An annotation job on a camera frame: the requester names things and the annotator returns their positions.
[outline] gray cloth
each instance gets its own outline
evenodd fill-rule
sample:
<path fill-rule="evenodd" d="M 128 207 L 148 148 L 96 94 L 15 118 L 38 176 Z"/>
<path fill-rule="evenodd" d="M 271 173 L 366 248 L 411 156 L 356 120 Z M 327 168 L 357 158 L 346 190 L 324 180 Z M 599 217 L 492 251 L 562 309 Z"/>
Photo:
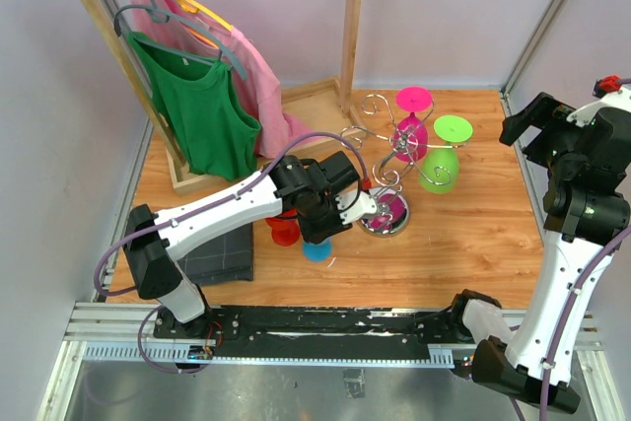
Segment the gray cloth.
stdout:
<path fill-rule="evenodd" d="M 234 229 L 199 246 L 178 263 L 186 276 L 200 286 L 233 280 L 253 280 L 252 224 Z"/>

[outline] red cap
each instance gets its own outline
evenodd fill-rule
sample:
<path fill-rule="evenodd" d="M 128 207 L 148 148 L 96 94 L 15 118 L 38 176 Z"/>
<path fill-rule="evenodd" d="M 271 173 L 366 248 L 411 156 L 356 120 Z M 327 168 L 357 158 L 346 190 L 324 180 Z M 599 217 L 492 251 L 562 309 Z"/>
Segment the red cap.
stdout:
<path fill-rule="evenodd" d="M 620 79 L 620 76 L 607 76 L 600 80 L 599 87 L 606 93 L 615 93 L 620 91 L 620 86 L 616 84 L 616 81 Z"/>
<path fill-rule="evenodd" d="M 369 177 L 362 179 L 362 191 L 368 191 L 371 187 L 373 187 L 373 184 Z"/>

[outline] white wall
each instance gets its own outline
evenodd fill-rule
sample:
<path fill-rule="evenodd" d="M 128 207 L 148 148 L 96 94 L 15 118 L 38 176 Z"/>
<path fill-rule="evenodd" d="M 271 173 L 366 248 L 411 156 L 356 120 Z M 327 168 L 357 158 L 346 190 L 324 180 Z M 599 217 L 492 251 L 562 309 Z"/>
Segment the white wall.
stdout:
<path fill-rule="evenodd" d="M 623 0 L 569 0 L 533 58 L 512 102 L 526 105 L 545 91 L 572 106 L 593 100 L 594 81 L 609 74 L 631 76 L 631 10 Z M 538 175 L 539 199 L 545 178 Z M 619 190 L 631 199 L 631 177 Z M 605 354 L 631 416 L 631 242 L 623 244 L 596 288 L 592 310 Z"/>
<path fill-rule="evenodd" d="M 252 38 L 285 85 L 339 74 L 344 0 L 198 1 Z M 498 88 L 548 1 L 364 0 L 356 87 Z"/>
<path fill-rule="evenodd" d="M 32 420 L 145 115 L 79 0 L 2 0 L 0 417 Z"/>

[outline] red cup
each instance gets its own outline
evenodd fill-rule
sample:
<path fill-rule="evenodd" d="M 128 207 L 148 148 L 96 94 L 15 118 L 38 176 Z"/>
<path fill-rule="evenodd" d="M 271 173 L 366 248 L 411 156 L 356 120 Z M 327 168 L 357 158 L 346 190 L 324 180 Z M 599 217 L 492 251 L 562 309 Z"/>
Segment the red cup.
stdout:
<path fill-rule="evenodd" d="M 292 246 L 300 238 L 300 227 L 296 220 L 296 211 L 281 214 L 277 219 L 269 217 L 265 222 L 272 228 L 272 240 L 279 246 Z"/>

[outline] wooden rack pole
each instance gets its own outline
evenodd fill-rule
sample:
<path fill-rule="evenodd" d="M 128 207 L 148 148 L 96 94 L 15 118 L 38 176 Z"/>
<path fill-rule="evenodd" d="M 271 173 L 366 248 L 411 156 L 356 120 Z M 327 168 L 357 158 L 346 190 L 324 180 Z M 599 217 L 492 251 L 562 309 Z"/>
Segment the wooden rack pole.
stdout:
<path fill-rule="evenodd" d="M 344 36 L 342 40 L 342 71 L 340 73 L 340 106 L 348 115 L 353 91 L 353 74 L 355 71 L 355 53 L 357 52 L 357 31 L 362 0 L 346 0 L 344 12 Z"/>
<path fill-rule="evenodd" d="M 181 150 L 177 146 L 175 137 L 172 134 L 171 130 L 165 124 L 162 117 L 154 109 L 153 103 L 147 96 L 147 91 L 145 90 L 145 87 L 140 80 L 138 73 L 136 72 L 131 60 L 129 59 L 127 52 L 123 48 L 121 41 L 118 39 L 116 33 L 114 32 L 111 20 L 105 13 L 103 5 L 99 0 L 81 0 L 81 2 L 88 11 L 90 17 L 92 17 L 92 21 L 95 23 L 97 29 L 103 36 L 105 43 L 109 48 L 109 51 L 111 51 L 111 54 L 114 56 L 114 58 L 116 58 L 118 65 L 127 77 L 127 80 L 134 90 L 134 93 L 136 93 L 140 104 L 147 112 L 147 115 L 149 115 L 154 128 L 164 140 L 165 145 L 167 146 L 167 150 L 169 150 L 169 153 L 174 158 L 174 162 L 179 167 L 182 167 L 185 163 L 185 159 L 183 154 L 181 153 Z"/>

